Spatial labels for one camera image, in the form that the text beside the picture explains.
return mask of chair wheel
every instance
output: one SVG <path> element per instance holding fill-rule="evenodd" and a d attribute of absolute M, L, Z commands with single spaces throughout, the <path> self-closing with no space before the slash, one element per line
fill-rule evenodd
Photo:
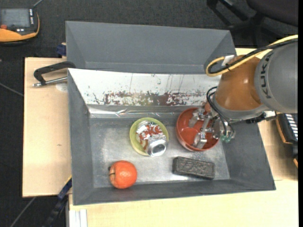
<path fill-rule="evenodd" d="M 215 8 L 219 0 L 207 0 L 206 3 L 209 7 Z"/>

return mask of yellow-green bowl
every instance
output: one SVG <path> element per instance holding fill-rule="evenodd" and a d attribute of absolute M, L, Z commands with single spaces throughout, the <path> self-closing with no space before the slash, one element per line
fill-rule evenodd
<path fill-rule="evenodd" d="M 167 131 L 167 129 L 165 128 L 164 124 L 161 123 L 159 120 L 153 119 L 153 118 L 141 118 L 138 119 L 137 121 L 135 121 L 132 126 L 131 129 L 129 131 L 129 137 L 131 139 L 131 144 L 132 147 L 134 148 L 135 151 L 137 151 L 140 155 L 143 156 L 148 156 L 148 154 L 144 151 L 143 147 L 141 146 L 141 144 L 137 141 L 136 139 L 136 131 L 137 131 L 137 127 L 138 124 L 141 123 L 142 121 L 150 121 L 150 122 L 154 122 L 157 125 L 159 125 L 160 129 L 162 130 L 163 134 L 166 136 L 167 142 L 169 141 L 169 133 Z"/>

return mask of aluminum can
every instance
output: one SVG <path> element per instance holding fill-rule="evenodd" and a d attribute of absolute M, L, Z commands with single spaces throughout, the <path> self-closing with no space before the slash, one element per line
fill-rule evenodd
<path fill-rule="evenodd" d="M 160 126 L 151 121 L 142 121 L 138 124 L 136 139 L 151 157 L 162 155 L 168 146 L 167 138 Z"/>

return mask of wooden table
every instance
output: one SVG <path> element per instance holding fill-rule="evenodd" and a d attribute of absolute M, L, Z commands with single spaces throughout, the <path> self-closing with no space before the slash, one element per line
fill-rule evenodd
<path fill-rule="evenodd" d="M 250 50 L 237 50 L 238 54 Z M 68 102 L 64 85 L 34 88 L 35 69 L 62 62 L 25 59 L 23 197 L 56 195 L 71 175 Z M 66 75 L 65 71 L 45 79 Z M 285 155 L 274 121 L 259 123 L 275 191 L 74 206 L 87 210 L 88 226 L 216 227 L 298 226 L 298 171 Z"/>

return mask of display screen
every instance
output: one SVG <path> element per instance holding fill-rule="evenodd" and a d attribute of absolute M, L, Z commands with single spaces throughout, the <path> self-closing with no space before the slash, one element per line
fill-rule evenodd
<path fill-rule="evenodd" d="M 1 9 L 1 24 L 8 27 L 29 27 L 28 9 Z"/>

